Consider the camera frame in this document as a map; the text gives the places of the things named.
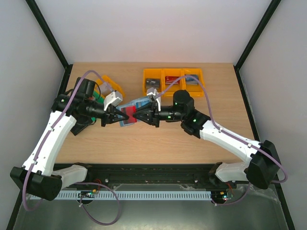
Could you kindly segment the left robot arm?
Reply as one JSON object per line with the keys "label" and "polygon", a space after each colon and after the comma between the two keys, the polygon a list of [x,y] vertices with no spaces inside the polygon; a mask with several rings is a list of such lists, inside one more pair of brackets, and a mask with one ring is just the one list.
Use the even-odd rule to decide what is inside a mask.
{"label": "left robot arm", "polygon": [[128,115],[116,108],[123,100],[122,94],[111,90],[100,103],[91,99],[95,86],[92,80],[78,78],[73,89],[56,97],[37,146],[22,167],[13,167],[10,172],[10,177],[20,190],[52,201],[63,188],[85,180],[87,168],[83,164],[53,170],[64,140],[78,118],[98,118],[103,127],[128,119]]}

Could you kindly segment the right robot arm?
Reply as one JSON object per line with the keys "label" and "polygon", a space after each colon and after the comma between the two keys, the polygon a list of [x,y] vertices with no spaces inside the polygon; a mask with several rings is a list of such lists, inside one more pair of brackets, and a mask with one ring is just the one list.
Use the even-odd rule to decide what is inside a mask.
{"label": "right robot arm", "polygon": [[221,187],[229,181],[248,181],[257,188],[267,189],[273,183],[280,163],[273,157],[277,151],[272,142],[251,140],[218,125],[195,109],[194,99],[186,90],[173,94],[171,106],[161,105],[154,88],[148,90],[147,96],[149,103],[138,108],[134,118],[155,127],[159,127],[160,121],[179,121],[187,134],[210,141],[242,160],[239,163],[216,163],[209,176],[213,187]]}

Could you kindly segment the red credit card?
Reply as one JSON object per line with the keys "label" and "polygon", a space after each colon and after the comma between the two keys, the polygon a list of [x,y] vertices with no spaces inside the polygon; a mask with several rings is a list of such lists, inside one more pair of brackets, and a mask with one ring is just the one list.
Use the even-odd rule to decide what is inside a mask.
{"label": "red credit card", "polygon": [[133,106],[122,107],[121,111],[123,113],[125,113],[126,115],[128,115],[129,119],[132,119],[132,120],[135,119],[133,117],[133,114],[136,112],[136,107],[134,105]]}

